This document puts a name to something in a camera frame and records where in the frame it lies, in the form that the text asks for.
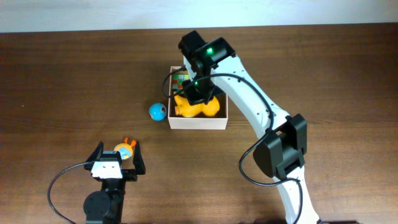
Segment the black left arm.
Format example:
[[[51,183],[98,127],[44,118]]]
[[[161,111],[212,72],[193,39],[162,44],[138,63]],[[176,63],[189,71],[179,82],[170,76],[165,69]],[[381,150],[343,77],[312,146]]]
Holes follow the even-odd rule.
[[[105,151],[100,142],[87,158],[84,169],[101,182],[101,190],[87,196],[83,204],[86,223],[121,223],[125,188],[146,173],[139,141],[124,142],[112,151]]]

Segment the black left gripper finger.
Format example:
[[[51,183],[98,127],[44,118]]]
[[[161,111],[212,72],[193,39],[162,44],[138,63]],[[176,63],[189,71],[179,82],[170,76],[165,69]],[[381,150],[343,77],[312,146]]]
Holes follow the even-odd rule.
[[[101,157],[103,149],[104,149],[104,143],[100,141],[96,149],[91,153],[91,155],[85,161],[86,162],[85,170],[92,170],[94,162]]]
[[[137,175],[145,175],[146,174],[146,166],[145,166],[144,160],[142,158],[139,141],[136,141],[136,145],[134,146],[134,155],[133,155],[132,163],[134,164]]]

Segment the orange rubber duck toy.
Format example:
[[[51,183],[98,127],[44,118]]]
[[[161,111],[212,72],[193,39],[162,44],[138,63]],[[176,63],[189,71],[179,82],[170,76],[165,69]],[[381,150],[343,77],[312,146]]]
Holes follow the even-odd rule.
[[[208,117],[214,117],[220,110],[220,103],[217,98],[213,98],[208,104],[199,103],[197,105],[191,105],[185,97],[180,95],[174,96],[174,100],[176,102],[175,114],[185,118],[192,118],[200,113]]]

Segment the pink cardboard box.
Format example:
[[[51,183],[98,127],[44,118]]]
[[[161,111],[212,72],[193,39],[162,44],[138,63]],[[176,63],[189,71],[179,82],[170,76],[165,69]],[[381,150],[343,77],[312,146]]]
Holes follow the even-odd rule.
[[[192,118],[185,118],[175,114],[176,102],[174,98],[168,100],[168,121],[171,129],[226,129],[228,122],[228,96],[224,93],[214,98],[220,103],[220,110],[214,117],[200,113]]]

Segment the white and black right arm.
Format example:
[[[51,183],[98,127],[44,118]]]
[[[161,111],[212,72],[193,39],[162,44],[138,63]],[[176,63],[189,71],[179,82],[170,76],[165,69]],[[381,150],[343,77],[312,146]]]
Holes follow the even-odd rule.
[[[197,31],[182,37],[178,48],[190,79],[180,93],[190,105],[209,102],[225,93],[245,115],[258,140],[239,159],[252,154],[258,168],[276,186],[287,223],[320,223],[305,183],[307,122],[274,103],[251,78],[235,50],[222,37],[205,42]]]

